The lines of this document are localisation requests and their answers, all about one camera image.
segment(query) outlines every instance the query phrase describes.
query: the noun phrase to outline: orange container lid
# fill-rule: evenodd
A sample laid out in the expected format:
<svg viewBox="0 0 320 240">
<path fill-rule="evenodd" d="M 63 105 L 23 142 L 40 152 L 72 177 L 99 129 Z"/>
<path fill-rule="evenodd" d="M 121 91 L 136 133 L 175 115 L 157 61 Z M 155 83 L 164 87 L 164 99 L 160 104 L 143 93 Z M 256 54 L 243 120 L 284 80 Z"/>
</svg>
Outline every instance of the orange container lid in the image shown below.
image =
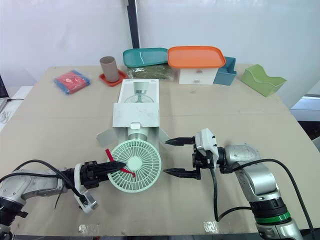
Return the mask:
<svg viewBox="0 0 320 240">
<path fill-rule="evenodd" d="M 177 69 L 221 68 L 226 59 L 214 46 L 174 46 L 168 50 L 168 64 Z"/>
</svg>

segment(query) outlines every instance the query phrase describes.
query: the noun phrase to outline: wooden table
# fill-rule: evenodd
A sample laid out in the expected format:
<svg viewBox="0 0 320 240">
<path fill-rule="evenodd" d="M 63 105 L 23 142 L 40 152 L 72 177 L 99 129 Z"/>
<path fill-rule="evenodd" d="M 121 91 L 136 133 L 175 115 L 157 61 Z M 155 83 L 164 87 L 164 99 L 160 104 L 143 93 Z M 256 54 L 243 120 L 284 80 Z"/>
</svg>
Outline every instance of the wooden table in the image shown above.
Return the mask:
<svg viewBox="0 0 320 240">
<path fill-rule="evenodd" d="M 241 75 L 246 68 L 238 65 Z M 53 79 L 78 69 L 92 84 L 65 95 Z M 96 134 L 112 127 L 113 103 L 120 85 L 106 86 L 98 79 L 99 66 L 51 67 L 35 84 L 13 118 L 0 133 L 0 176 L 30 159 L 45 160 L 57 168 L 107 158 Z M 315 227 L 320 227 L 320 154 L 281 99 L 264 97 L 235 79 L 231 86 L 179 85 L 160 81 L 160 127 L 170 137 L 191 137 L 209 128 L 219 146 L 248 143 L 262 158 L 282 161 L 291 170 Z M 192 170 L 192 146 L 160 146 L 162 168 Z M 299 228 L 308 227 L 296 193 L 283 169 L 266 164 L 274 173 L 282 197 Z M 39 164 L 26 166 L 43 169 Z M 26 219 L 16 217 L 12 232 L 45 236 L 133 236 L 205 234 L 212 222 L 213 183 L 207 169 L 202 180 L 161 173 L 157 182 L 140 193 L 125 193 L 110 182 L 91 189 L 99 207 L 84 214 L 69 191 L 60 197 L 34 197 L 27 201 Z M 219 213 L 248 206 L 234 174 L 217 173 Z M 250 211 L 240 210 L 214 222 L 213 233 L 257 232 Z"/>
</svg>

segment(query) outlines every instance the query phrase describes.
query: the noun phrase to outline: black cable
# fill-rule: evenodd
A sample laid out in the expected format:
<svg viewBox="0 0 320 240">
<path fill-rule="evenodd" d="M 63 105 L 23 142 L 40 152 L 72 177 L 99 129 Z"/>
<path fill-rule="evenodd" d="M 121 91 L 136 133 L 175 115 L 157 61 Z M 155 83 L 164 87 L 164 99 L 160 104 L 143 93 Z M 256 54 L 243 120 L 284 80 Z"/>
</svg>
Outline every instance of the black cable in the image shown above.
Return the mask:
<svg viewBox="0 0 320 240">
<path fill-rule="evenodd" d="M 52 174 L 39 174 L 39 173 L 32 173 L 32 172 L 13 172 L 5 175 L 4 177 L 0 178 L 0 183 L 10 177 L 13 176 L 33 176 L 33 177 L 44 177 L 44 178 L 58 178 L 57 175 Z"/>
<path fill-rule="evenodd" d="M 12 240 L 12 238 L 13 238 L 12 232 L 9 231 L 7 235 L 9 235 L 9 239 L 8 240 Z"/>
<path fill-rule="evenodd" d="M 59 192 L 59 195 L 58 195 L 58 197 L 57 197 L 57 199 L 56 199 L 56 201 L 55 201 L 54 209 L 56 209 L 56 207 L 57 207 L 57 204 L 58 204 L 59 198 L 60 198 L 60 196 L 61 196 L 61 194 L 62 194 L 62 192 L 63 192 L 63 190 L 64 190 L 64 187 L 65 187 L 65 182 L 63 182 L 63 185 L 62 185 L 61 191 Z"/>
<path fill-rule="evenodd" d="M 237 206 L 223 212 L 220 216 L 218 216 L 218 184 L 214 168 L 210 168 L 210 173 L 213 181 L 213 213 L 215 221 L 219 222 L 225 215 L 236 210 L 251 210 L 251 207 L 249 206 Z"/>
<path fill-rule="evenodd" d="M 80 192 L 78 192 L 78 190 L 75 188 L 75 185 L 71 182 L 71 180 L 64 173 L 62 173 L 61 171 L 59 171 L 58 169 L 56 169 L 54 166 L 52 166 L 51 164 L 49 164 L 46 161 L 37 160 L 37 159 L 25 161 L 24 163 L 22 163 L 18 167 L 16 167 L 16 169 L 14 171 L 19 170 L 24 165 L 27 165 L 27 164 L 30 164 L 30 163 L 39 163 L 39 164 L 43 164 L 43 165 L 47 166 L 49 169 L 54 171 L 59 178 L 64 180 L 66 185 L 74 192 L 74 194 L 76 196 L 78 196 L 80 198 L 80 200 L 82 202 L 86 201 L 86 197 L 84 195 L 82 195 Z"/>
<path fill-rule="evenodd" d="M 8 102 L 11 102 L 11 101 L 13 101 L 13 100 L 24 100 L 23 98 L 8 98 L 7 100 L 6 100 L 6 102 L 8 103 Z"/>
<path fill-rule="evenodd" d="M 248 162 L 248 163 L 245 163 L 241 166 L 238 166 L 236 168 L 233 169 L 233 172 L 237 171 L 237 170 L 241 170 L 245 167 L 248 167 L 250 165 L 253 165 L 253 164 L 259 164 L 259 163 L 264 163 L 264 162 L 273 162 L 273 163 L 276 163 L 276 164 L 279 164 L 281 167 L 283 167 L 283 169 L 286 171 L 286 173 L 288 174 L 291 182 L 292 182 L 292 185 L 293 185 L 293 188 L 295 190 L 295 193 L 299 199 L 299 202 L 300 202 L 300 205 L 301 205 L 301 208 L 303 210 L 303 213 L 304 213 L 304 216 L 305 216 L 305 219 L 308 223 L 308 226 L 310 228 L 310 232 L 311 232 L 311 236 L 312 236 L 312 239 L 316 239 L 316 234 L 315 234 L 315 229 L 314 229 L 314 226 L 312 225 L 312 222 L 311 222 L 311 219 L 309 217 L 309 214 L 308 214 L 308 211 L 307 211 L 307 208 L 305 206 L 305 203 L 302 199 L 302 196 L 300 194 L 300 191 L 298 189 L 298 186 L 297 186 L 297 183 L 294 179 L 294 176 L 291 174 L 291 172 L 289 171 L 289 169 L 286 167 L 286 165 L 284 165 L 282 162 L 276 160 L 276 159 L 270 159 L 270 158 L 267 158 L 267 159 L 261 159 L 261 160 L 256 160 L 256 161 L 251 161 L 251 162 Z"/>
</svg>

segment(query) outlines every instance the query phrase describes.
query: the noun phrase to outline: red saucer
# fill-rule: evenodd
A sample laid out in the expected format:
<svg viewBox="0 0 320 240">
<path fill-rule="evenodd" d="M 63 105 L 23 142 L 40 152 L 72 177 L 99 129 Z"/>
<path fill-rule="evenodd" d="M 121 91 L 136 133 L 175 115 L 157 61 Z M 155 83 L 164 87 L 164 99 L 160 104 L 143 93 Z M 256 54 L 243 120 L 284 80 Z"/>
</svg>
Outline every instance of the red saucer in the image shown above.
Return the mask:
<svg viewBox="0 0 320 240">
<path fill-rule="evenodd" d="M 119 69 L 118 69 L 118 73 L 119 73 L 119 80 L 118 80 L 118 81 L 114 81 L 114 82 L 108 81 L 108 80 L 106 79 L 106 76 L 105 76 L 103 73 L 99 75 L 99 78 L 100 78 L 103 82 L 105 82 L 108 86 L 114 87 L 114 86 L 122 83 L 122 80 L 128 77 L 125 72 L 123 72 L 123 71 L 121 71 L 121 70 L 119 70 Z"/>
</svg>

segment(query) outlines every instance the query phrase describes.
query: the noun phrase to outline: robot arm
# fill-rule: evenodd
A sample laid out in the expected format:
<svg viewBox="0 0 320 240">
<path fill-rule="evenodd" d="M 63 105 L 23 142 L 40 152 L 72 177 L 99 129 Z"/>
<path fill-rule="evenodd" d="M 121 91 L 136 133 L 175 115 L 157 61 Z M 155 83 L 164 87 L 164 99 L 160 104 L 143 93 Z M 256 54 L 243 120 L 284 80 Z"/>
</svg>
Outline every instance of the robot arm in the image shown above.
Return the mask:
<svg viewBox="0 0 320 240">
<path fill-rule="evenodd" d="M 225 158 L 219 162 L 222 173 L 224 169 L 236 169 L 260 158 L 258 151 L 248 144 L 230 145 L 224 150 Z M 281 198 L 274 175 L 263 163 L 241 168 L 234 173 L 251 206 L 256 228 L 263 239 L 303 240 Z"/>
<path fill-rule="evenodd" d="M 250 203 L 260 236 L 266 240 L 303 240 L 281 198 L 275 177 L 270 170 L 263 163 L 240 167 L 260 159 L 259 152 L 252 146 L 241 144 L 225 148 L 217 147 L 216 137 L 208 128 L 198 132 L 194 138 L 178 137 L 168 140 L 166 144 L 175 146 L 193 144 L 192 165 L 196 170 L 170 168 L 164 172 L 180 178 L 197 180 L 201 179 L 201 168 L 213 169 L 219 165 L 222 174 L 235 172 L 243 194 Z"/>
<path fill-rule="evenodd" d="M 81 209 L 89 214 L 97 206 L 97 202 L 91 196 L 88 189 L 96 188 L 99 182 L 108 180 L 108 173 L 113 173 L 126 164 L 119 161 L 98 164 L 96 161 L 77 164 L 75 168 L 61 171 L 73 184 L 82 198 L 74 195 Z M 57 178 L 52 170 L 30 171 L 19 169 L 15 174 L 44 174 L 53 177 L 15 175 L 3 180 L 0 187 L 0 240 L 7 238 L 10 226 L 16 216 L 25 218 L 28 213 L 21 211 L 26 200 L 32 197 L 49 197 L 66 193 L 69 186 L 62 179 Z"/>
</svg>

